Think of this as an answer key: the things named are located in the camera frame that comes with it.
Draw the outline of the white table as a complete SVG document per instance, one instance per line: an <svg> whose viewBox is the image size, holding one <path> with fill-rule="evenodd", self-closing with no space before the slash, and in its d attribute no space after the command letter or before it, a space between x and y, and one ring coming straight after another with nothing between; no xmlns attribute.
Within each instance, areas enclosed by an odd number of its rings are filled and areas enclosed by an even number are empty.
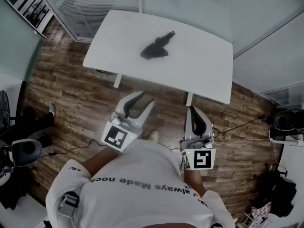
<svg viewBox="0 0 304 228"><path fill-rule="evenodd" d="M175 32L168 56L147 60L141 52ZM190 25L144 13L111 10L98 29L83 66L151 81L229 104L231 43Z"/></svg>

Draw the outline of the person's light shoe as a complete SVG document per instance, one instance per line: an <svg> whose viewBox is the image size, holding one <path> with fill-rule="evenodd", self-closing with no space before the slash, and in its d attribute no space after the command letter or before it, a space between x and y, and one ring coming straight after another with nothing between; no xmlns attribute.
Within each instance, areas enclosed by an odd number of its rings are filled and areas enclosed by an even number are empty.
<svg viewBox="0 0 304 228"><path fill-rule="evenodd" d="M158 142L159 133L156 130L153 130L149 133L148 140L152 142Z"/></svg>

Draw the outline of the person's white printed t-shirt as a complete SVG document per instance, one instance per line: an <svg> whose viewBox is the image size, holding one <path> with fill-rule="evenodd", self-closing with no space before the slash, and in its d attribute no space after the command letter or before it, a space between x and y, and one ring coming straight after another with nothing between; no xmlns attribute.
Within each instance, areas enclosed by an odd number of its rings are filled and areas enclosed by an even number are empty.
<svg viewBox="0 0 304 228"><path fill-rule="evenodd" d="M59 215L64 194L75 190L75 215ZM69 160L48 191L46 208L53 228L235 228L221 197L211 190L200 197L184 182L172 152L149 140L134 141L93 177Z"/></svg>

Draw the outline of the framed black and white pictures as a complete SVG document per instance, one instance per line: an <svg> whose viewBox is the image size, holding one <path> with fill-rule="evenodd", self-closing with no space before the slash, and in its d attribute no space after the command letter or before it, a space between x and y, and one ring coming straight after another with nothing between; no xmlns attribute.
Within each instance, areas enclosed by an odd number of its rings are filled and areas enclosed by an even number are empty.
<svg viewBox="0 0 304 228"><path fill-rule="evenodd" d="M20 0L18 11L40 33L44 33L54 15L43 0Z"/></svg>

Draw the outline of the person's left forearm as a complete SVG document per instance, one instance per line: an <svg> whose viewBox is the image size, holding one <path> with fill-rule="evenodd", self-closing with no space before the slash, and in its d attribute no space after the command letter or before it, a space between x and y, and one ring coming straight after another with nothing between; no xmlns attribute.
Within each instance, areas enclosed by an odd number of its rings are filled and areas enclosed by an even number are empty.
<svg viewBox="0 0 304 228"><path fill-rule="evenodd" d="M84 161L82 166L90 173L93 177L96 175L105 165L113 161L119 156L115 150L110 147L105 147L99 153Z"/></svg>

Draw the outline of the patterned pink cloth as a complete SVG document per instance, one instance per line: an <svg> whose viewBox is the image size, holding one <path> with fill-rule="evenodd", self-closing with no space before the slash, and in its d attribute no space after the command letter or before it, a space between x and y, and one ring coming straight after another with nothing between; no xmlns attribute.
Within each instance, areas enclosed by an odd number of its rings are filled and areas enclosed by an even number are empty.
<svg viewBox="0 0 304 228"><path fill-rule="evenodd" d="M266 228L269 224L268 216L272 202L268 202L261 208L252 207L251 214L246 214L245 224L247 228Z"/></svg>

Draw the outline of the black cloth item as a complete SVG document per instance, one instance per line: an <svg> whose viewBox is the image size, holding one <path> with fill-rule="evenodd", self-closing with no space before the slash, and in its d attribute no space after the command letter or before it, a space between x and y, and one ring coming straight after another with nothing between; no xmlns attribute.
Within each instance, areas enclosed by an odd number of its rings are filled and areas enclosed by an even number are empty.
<svg viewBox="0 0 304 228"><path fill-rule="evenodd" d="M142 52L141 57L150 60L153 58L164 58L168 56L168 51L164 48L170 41L170 39L175 35L172 30L170 33L163 37L157 37L153 43L148 45Z"/></svg>

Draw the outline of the black round mesh fan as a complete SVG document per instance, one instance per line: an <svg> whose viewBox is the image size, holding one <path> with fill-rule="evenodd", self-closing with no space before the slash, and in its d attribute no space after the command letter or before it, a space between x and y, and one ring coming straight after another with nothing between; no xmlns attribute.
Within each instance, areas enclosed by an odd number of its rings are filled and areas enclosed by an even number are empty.
<svg viewBox="0 0 304 228"><path fill-rule="evenodd" d="M0 90L0 129L10 127L10 106L7 93Z"/></svg>

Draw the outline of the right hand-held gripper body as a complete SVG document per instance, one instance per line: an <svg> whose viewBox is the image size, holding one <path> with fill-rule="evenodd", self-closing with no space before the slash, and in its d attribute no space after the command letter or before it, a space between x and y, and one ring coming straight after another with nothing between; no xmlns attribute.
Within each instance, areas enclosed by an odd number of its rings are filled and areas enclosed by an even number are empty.
<svg viewBox="0 0 304 228"><path fill-rule="evenodd" d="M213 141L212 137L180 141L180 152L186 170L213 169L216 155Z"/></svg>

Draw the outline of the person's right forearm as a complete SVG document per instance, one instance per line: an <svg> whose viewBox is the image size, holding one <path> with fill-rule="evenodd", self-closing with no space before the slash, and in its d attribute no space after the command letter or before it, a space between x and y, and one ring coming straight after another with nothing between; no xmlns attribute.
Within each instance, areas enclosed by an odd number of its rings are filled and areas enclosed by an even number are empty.
<svg viewBox="0 0 304 228"><path fill-rule="evenodd" d="M184 170L184 182L191 186L202 197L206 190L203 186L199 170Z"/></svg>

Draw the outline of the black bag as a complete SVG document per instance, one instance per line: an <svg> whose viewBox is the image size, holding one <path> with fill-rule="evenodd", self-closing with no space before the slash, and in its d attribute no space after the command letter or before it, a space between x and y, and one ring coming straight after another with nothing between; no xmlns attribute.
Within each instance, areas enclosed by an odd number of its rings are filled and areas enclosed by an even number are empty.
<svg viewBox="0 0 304 228"><path fill-rule="evenodd" d="M292 200L297 193L296 184L283 179L279 174L261 178L252 191L258 192L257 197L249 200L252 207L259 209L271 203L270 213L280 218L287 217L294 208Z"/></svg>

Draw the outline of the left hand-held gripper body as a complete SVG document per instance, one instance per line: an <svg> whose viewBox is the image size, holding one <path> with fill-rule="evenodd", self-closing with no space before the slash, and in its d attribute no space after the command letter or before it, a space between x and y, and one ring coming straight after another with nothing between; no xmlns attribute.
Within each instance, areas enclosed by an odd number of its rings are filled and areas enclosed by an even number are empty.
<svg viewBox="0 0 304 228"><path fill-rule="evenodd" d="M142 127L114 112L105 125L101 142L116 152L124 153L141 135Z"/></svg>

